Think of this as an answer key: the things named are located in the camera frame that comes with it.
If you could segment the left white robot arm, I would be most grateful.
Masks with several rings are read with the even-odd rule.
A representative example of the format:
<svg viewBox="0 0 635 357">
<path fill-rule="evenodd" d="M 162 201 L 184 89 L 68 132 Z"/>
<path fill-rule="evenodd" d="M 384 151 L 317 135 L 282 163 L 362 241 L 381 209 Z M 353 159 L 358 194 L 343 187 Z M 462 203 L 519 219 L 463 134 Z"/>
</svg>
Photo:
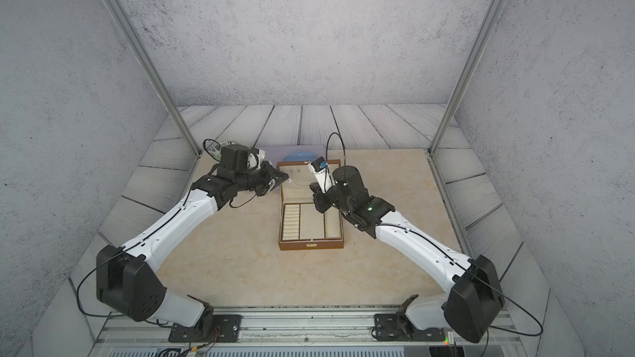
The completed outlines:
<svg viewBox="0 0 635 357">
<path fill-rule="evenodd" d="M 265 159 L 263 150 L 244 145 L 221 149 L 221 159 L 190 186 L 173 208 L 119 247 L 105 246 L 96 258 L 96 299 L 135 322 L 172 322 L 205 332 L 213 308 L 165 287 L 156 273 L 170 253 L 203 221 L 241 192 L 257 197 L 281 186 L 289 176 Z"/>
</svg>

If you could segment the brown wooden jewelry box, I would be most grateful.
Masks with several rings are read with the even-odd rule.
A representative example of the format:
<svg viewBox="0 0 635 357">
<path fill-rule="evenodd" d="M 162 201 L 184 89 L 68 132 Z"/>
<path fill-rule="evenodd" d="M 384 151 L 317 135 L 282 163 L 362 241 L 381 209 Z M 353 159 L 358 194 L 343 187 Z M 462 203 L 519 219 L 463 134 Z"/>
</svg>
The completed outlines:
<svg viewBox="0 0 635 357">
<path fill-rule="evenodd" d="M 281 223 L 279 248 L 283 251 L 342 249 L 345 244 L 339 211 L 320 213 L 314 205 L 316 181 L 308 162 L 279 162 L 278 170 L 289 175 L 281 185 Z"/>
</svg>

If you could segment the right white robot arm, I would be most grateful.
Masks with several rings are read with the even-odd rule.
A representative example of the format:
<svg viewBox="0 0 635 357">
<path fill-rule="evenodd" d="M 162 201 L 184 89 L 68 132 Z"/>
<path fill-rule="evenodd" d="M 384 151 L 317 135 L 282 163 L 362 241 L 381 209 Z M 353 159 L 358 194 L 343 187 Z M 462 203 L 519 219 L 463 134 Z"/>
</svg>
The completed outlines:
<svg viewBox="0 0 635 357">
<path fill-rule="evenodd" d="M 510 298 L 503 294 L 494 264 L 454 251 L 418 229 L 383 198 L 372 196 L 359 170 L 344 165 L 329 170 L 320 157 L 309 165 L 310 188 L 320 213 L 337 208 L 358 231 L 392 246 L 428 273 L 444 292 L 441 297 L 409 297 L 395 314 L 395 332 L 418 340 L 434 329 L 451 329 L 473 344 L 493 328 Z"/>
</svg>

